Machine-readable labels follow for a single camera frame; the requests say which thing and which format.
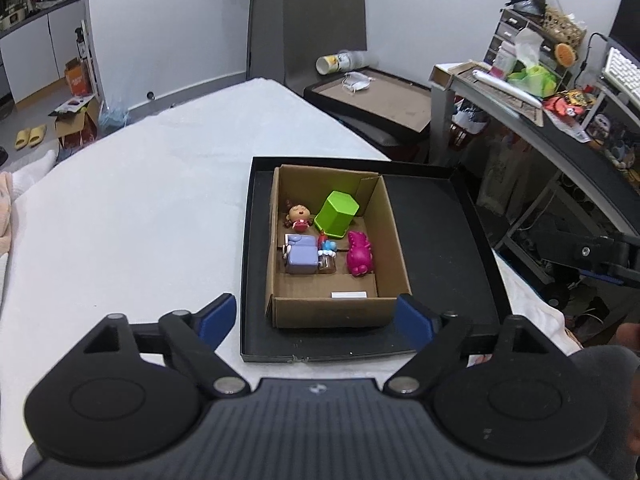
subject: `pink toy dinosaur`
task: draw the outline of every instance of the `pink toy dinosaur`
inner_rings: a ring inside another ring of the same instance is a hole
[[[347,267],[353,276],[363,276],[373,270],[371,244],[367,235],[361,231],[349,231],[349,252],[347,253]]]

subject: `small glass jar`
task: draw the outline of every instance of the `small glass jar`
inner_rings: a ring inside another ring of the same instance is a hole
[[[333,274],[335,272],[335,253],[333,251],[318,251],[318,274]]]

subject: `doll figurine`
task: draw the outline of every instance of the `doll figurine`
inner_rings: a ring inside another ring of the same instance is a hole
[[[367,235],[361,231],[349,231],[349,252],[347,253],[347,267],[352,276],[364,276],[373,270],[371,243]]]
[[[291,200],[287,200],[285,206],[289,210],[289,214],[284,221],[284,227],[292,228],[297,233],[303,233],[310,225],[313,225],[314,220],[311,218],[309,209],[301,204],[293,205]]]

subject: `white sock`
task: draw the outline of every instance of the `white sock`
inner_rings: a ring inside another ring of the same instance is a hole
[[[27,164],[20,170],[15,171],[13,177],[12,200],[16,200],[20,195],[27,191],[33,184],[39,181],[56,164],[56,152],[49,150],[44,156],[31,164]]]

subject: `white wall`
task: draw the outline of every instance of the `white wall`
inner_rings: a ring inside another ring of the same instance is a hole
[[[135,107],[244,73],[249,0],[86,0],[104,96]]]
[[[366,0],[367,47],[380,57],[382,70],[426,83],[436,63],[484,58],[506,2]],[[556,0],[547,2],[557,6]],[[586,22],[588,34],[608,34],[620,0],[560,3],[565,12],[574,12],[578,20]],[[590,67],[602,62],[604,52],[599,38],[594,38],[592,45]]]

